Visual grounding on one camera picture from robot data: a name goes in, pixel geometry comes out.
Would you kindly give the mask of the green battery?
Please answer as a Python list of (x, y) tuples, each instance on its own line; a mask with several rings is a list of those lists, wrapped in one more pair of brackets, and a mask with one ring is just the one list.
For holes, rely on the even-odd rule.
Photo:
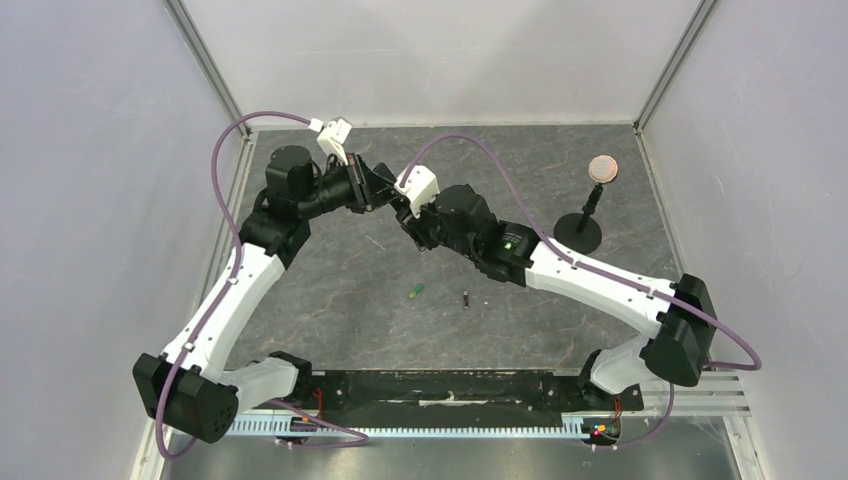
[(424, 284), (418, 284), (418, 285), (416, 285), (416, 286), (415, 286), (415, 287), (414, 287), (414, 288), (413, 288), (413, 289), (409, 292), (408, 297), (409, 297), (409, 298), (415, 298), (417, 295), (419, 295), (419, 294), (420, 294), (420, 293), (424, 290), (424, 288), (425, 288), (425, 285), (424, 285)]

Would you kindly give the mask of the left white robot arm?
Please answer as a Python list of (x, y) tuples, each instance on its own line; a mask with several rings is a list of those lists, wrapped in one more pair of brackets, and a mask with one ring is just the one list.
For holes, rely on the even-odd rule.
[(227, 359), (261, 299), (311, 235), (311, 220), (345, 208), (363, 214), (394, 198), (388, 166), (358, 154), (330, 154), (320, 170), (310, 151), (275, 150), (265, 187), (243, 221), (227, 265), (184, 329), (158, 355), (143, 354), (132, 375), (148, 416), (161, 426), (215, 443), (249, 409), (271, 400), (316, 406), (312, 364), (277, 351), (238, 370)]

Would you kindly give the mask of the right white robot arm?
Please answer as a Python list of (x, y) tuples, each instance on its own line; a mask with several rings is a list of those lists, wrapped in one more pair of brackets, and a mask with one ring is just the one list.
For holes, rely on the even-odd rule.
[(443, 246), (492, 280), (571, 298), (637, 331), (636, 338), (586, 361), (577, 382), (585, 405), (602, 408), (645, 380), (698, 385), (716, 332), (699, 316), (715, 312), (702, 279), (643, 277), (578, 253), (561, 258), (564, 246), (498, 219), (468, 185), (444, 191), (404, 186), (396, 192), (397, 219), (420, 249)]

